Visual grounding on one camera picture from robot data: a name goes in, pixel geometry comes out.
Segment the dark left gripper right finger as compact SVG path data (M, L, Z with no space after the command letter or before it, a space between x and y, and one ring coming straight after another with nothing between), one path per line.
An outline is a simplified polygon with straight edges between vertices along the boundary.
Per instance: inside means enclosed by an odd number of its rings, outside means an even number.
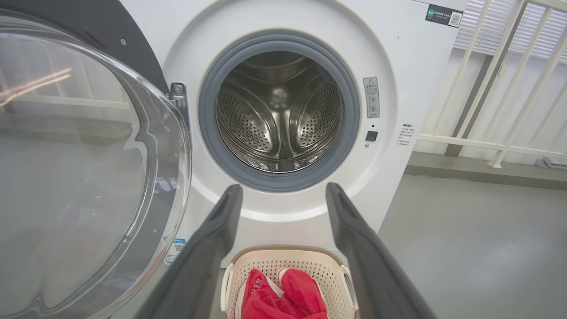
M377 233L337 183L326 186L335 245L346 256L361 319L436 316Z

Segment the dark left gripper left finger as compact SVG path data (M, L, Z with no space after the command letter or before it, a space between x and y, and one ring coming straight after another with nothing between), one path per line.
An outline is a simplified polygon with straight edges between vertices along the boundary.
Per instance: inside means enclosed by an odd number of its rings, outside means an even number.
M207 319L220 264L233 248L243 202L239 184L226 188L140 310L137 319Z

